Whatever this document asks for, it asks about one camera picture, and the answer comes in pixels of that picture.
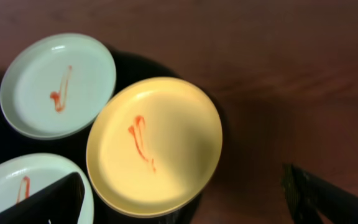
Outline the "light blue plate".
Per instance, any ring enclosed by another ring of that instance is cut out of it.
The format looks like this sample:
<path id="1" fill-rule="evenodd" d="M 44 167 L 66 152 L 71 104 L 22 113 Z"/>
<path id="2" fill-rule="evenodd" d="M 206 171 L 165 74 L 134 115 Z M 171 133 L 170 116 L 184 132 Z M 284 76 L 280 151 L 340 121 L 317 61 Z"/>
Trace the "light blue plate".
<path id="1" fill-rule="evenodd" d="M 0 212 L 72 172 L 80 174 L 85 187 L 78 223 L 93 223 L 94 201 L 88 179 L 74 162 L 56 154 L 28 154 L 0 164 Z"/>
<path id="2" fill-rule="evenodd" d="M 2 79 L 6 121 L 32 139 L 59 139 L 94 121 L 111 99 L 116 65 L 108 48 L 83 34 L 46 37 L 23 50 Z"/>

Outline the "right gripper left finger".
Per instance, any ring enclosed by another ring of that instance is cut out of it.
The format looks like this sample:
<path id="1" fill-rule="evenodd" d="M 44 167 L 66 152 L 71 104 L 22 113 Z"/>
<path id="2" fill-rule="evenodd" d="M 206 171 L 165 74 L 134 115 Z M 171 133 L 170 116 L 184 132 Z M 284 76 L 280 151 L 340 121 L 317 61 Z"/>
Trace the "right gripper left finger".
<path id="1" fill-rule="evenodd" d="M 81 176 L 72 172 L 0 212 L 0 224 L 77 224 L 84 198 Z"/>

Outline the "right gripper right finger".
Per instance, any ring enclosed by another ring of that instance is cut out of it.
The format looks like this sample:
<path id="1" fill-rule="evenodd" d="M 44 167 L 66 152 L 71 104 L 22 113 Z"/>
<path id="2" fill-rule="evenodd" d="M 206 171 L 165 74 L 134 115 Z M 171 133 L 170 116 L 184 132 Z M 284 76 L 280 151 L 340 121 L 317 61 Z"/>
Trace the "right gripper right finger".
<path id="1" fill-rule="evenodd" d="M 299 167 L 283 165 L 281 186 L 294 223 L 358 223 L 358 197 Z"/>

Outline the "yellow plate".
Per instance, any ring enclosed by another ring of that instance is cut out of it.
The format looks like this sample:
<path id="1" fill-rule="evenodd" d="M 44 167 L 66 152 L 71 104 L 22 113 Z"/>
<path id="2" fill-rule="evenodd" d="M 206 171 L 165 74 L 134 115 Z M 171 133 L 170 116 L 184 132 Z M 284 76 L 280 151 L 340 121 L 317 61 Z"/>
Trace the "yellow plate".
<path id="1" fill-rule="evenodd" d="M 171 213 L 211 179 L 223 129 L 211 99 L 171 77 L 120 91 L 94 121 L 86 146 L 89 179 L 100 199 L 130 217 Z"/>

